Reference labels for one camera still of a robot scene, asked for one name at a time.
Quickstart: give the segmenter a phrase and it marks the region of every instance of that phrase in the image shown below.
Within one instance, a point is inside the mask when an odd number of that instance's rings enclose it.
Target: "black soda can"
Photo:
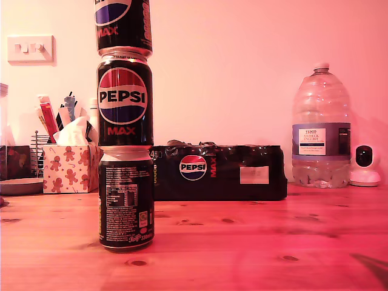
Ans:
[[[152,54],[149,0],[95,0],[99,54],[115,50]]]
[[[149,153],[104,151],[99,163],[99,240],[116,250],[146,246],[155,235]]]
[[[97,69],[99,146],[153,145],[152,73],[145,57],[114,52]]]

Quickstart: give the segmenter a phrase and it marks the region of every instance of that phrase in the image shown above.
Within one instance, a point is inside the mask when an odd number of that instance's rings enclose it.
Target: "multipack of cans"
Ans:
[[[287,196],[279,145],[199,145],[170,141],[151,148],[156,201],[279,201]]]
[[[98,53],[99,238],[110,249],[155,235],[149,0],[95,0]]]

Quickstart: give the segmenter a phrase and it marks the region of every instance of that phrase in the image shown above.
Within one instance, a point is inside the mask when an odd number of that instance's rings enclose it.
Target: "pepsi logo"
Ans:
[[[98,86],[101,116],[117,125],[141,119],[147,110],[147,89],[138,74],[126,68],[105,72]]]
[[[111,24],[127,14],[132,0],[95,0],[96,25]]]
[[[206,161],[202,156],[185,156],[179,164],[179,171],[190,181],[199,180],[206,174]]]

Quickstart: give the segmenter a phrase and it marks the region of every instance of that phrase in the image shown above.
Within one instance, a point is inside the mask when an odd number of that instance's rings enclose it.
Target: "light switch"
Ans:
[[[9,36],[8,62],[53,62],[53,36]]]
[[[28,44],[22,44],[22,53],[28,53]]]

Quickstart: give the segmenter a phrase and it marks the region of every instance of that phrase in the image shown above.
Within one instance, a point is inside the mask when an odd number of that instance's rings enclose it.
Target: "white wall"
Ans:
[[[1,82],[18,144],[35,129],[36,95],[57,108],[96,93],[92,0],[2,0]],[[291,178],[291,106],[312,65],[329,61],[353,108],[352,142],[388,141],[388,1],[151,0],[156,144],[280,144]],[[11,66],[8,35],[53,34],[54,66]],[[381,170],[388,178],[388,156]]]

